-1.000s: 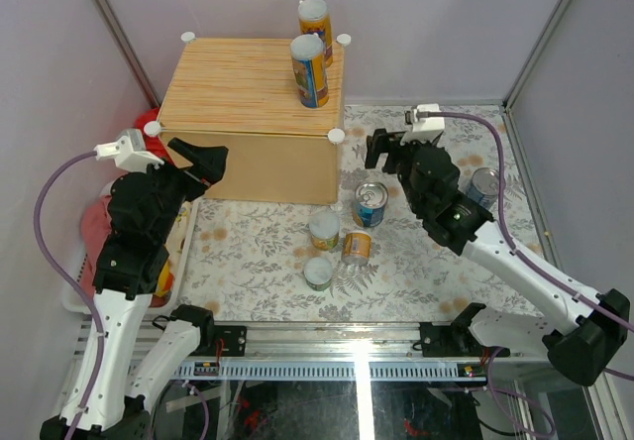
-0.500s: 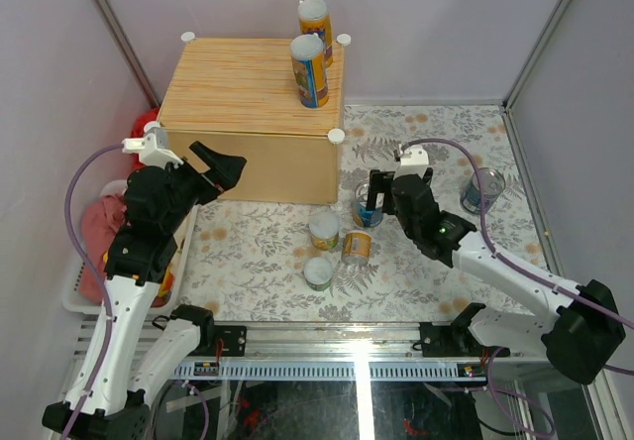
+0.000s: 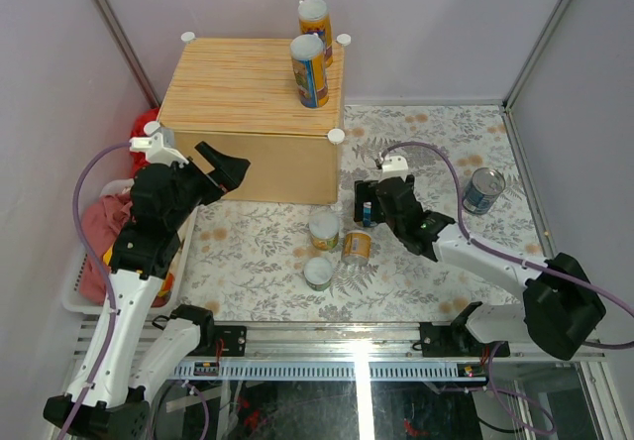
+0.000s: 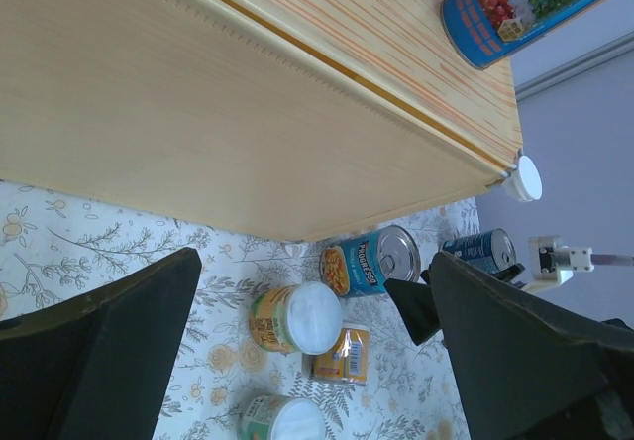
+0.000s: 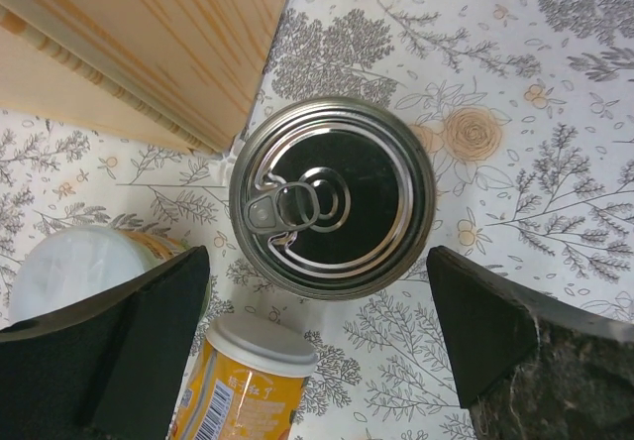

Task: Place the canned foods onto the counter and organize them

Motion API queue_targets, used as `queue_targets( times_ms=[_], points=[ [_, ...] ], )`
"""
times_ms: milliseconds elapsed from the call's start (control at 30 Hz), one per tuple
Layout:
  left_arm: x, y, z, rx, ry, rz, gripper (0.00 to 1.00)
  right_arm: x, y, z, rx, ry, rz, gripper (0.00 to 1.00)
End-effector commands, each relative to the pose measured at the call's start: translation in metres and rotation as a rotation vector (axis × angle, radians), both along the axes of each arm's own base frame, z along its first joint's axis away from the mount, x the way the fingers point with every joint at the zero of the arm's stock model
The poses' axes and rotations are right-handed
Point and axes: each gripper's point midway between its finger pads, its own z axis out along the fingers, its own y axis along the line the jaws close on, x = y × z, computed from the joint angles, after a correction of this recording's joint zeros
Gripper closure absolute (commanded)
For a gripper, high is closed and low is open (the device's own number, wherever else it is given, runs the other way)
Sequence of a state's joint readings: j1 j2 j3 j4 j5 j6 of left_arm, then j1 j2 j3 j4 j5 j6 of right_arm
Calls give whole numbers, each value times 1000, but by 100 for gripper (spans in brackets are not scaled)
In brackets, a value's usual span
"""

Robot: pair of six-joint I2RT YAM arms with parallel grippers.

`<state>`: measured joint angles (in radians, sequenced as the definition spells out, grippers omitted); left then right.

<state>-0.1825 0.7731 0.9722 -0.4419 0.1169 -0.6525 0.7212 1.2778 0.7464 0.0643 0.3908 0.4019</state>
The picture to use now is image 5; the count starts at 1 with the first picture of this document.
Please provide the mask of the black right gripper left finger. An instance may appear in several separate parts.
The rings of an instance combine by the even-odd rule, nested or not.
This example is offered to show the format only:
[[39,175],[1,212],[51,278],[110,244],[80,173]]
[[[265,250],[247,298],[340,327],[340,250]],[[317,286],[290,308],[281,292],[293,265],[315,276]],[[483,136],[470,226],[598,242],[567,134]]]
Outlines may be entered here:
[[209,276],[195,247],[3,329],[2,438],[165,438]]

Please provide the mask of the blue soup can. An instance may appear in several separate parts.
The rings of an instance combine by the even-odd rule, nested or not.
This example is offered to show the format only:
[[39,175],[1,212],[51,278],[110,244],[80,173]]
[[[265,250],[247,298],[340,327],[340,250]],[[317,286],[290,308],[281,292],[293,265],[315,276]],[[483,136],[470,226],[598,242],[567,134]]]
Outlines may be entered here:
[[230,218],[252,266],[316,300],[371,295],[421,256],[436,211],[430,158],[389,111],[319,97],[248,137],[229,184]]

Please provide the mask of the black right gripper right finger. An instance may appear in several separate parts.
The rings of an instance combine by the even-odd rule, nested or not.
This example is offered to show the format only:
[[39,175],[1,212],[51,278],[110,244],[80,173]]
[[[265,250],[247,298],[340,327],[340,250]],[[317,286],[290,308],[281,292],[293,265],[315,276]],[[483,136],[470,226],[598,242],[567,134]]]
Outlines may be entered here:
[[633,326],[446,247],[427,257],[460,406],[479,439],[630,439]]

